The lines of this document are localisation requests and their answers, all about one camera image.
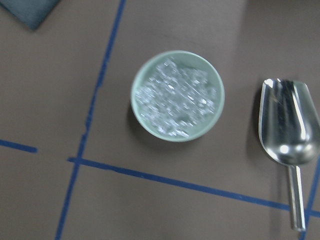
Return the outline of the green bowl of ice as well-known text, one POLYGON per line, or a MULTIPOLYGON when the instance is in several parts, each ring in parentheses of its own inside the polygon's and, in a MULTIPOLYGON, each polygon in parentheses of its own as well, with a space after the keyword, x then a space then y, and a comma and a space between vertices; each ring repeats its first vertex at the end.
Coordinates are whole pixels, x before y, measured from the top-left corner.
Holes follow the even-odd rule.
POLYGON ((205 58, 172 50, 146 61, 130 93, 132 112, 151 135, 169 142, 202 137, 218 122, 225 104, 221 76, 205 58))

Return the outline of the metal ice scoop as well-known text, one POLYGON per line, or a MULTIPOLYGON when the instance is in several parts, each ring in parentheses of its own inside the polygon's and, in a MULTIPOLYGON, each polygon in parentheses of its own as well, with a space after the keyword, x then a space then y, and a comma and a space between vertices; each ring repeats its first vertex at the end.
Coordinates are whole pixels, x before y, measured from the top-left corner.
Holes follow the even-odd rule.
POLYGON ((279 78, 263 81, 258 135, 267 155, 287 168, 291 227, 304 232, 300 166, 320 154, 320 119, 306 83, 279 78))

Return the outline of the grey folded cloth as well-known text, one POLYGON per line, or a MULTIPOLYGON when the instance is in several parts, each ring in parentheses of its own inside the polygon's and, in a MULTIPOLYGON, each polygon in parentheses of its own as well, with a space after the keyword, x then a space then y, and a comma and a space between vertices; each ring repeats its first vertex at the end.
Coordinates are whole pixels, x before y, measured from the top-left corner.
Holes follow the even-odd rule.
POLYGON ((0 6, 31 30, 36 30, 59 0, 1 0, 0 6))

